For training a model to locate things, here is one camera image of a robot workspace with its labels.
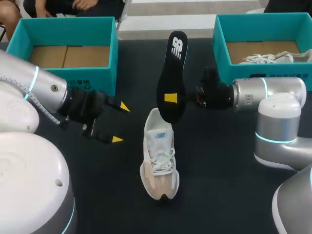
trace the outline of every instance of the teal box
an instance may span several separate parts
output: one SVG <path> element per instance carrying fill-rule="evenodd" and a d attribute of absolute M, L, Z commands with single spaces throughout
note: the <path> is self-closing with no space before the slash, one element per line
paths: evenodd
<path fill-rule="evenodd" d="M 220 79 L 300 77 L 312 91 L 312 63 L 231 64 L 227 42 L 296 41 L 301 53 L 312 49 L 312 19 L 308 13 L 217 15 L 213 50 Z"/>
<path fill-rule="evenodd" d="M 118 38 L 114 17 L 21 19 L 6 52 L 29 60 L 34 46 L 110 46 L 108 67 L 45 70 L 67 80 L 69 88 L 115 95 Z"/>

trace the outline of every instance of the person's hand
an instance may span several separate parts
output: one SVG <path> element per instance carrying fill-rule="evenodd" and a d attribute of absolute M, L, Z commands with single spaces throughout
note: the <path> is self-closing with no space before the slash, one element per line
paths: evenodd
<path fill-rule="evenodd" d="M 47 18 L 47 17 L 53 17 L 50 12 L 48 12 L 45 7 L 42 8 L 36 8 L 37 18 Z"/>
<path fill-rule="evenodd" d="M 73 3 L 73 9 L 77 8 L 78 10 L 86 11 L 97 3 L 98 0 L 75 0 Z"/>

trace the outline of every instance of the white floor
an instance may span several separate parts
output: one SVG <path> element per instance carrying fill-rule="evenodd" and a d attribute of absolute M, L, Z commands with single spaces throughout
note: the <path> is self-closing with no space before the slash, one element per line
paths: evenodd
<path fill-rule="evenodd" d="M 19 1 L 21 14 L 29 16 Z M 189 38 L 212 37 L 217 14 L 246 13 L 268 0 L 132 0 L 121 24 L 121 39 L 167 39 L 174 30 Z"/>

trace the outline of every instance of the new balance logo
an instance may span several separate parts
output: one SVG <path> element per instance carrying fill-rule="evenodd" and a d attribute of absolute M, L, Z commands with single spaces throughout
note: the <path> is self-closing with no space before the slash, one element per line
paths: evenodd
<path fill-rule="evenodd" d="M 157 138 L 164 138 L 165 137 L 165 133 L 157 133 L 156 134 L 156 139 Z"/>
<path fill-rule="evenodd" d="M 181 59 L 181 51 L 183 48 L 183 42 L 179 40 L 178 38 L 174 38 L 172 42 L 172 48 L 171 53 L 173 53 L 175 56 L 177 56 L 179 59 Z"/>

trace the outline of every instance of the cardboard box bottom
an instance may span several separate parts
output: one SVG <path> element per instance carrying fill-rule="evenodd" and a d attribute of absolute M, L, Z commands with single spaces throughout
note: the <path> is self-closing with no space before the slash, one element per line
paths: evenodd
<path fill-rule="evenodd" d="M 300 53 L 295 41 L 227 42 L 226 45 L 232 64 L 244 62 L 244 58 L 255 54 L 276 55 L 284 51 Z"/>
<path fill-rule="evenodd" d="M 35 46 L 29 62 L 42 68 L 108 67 L 109 46 Z"/>

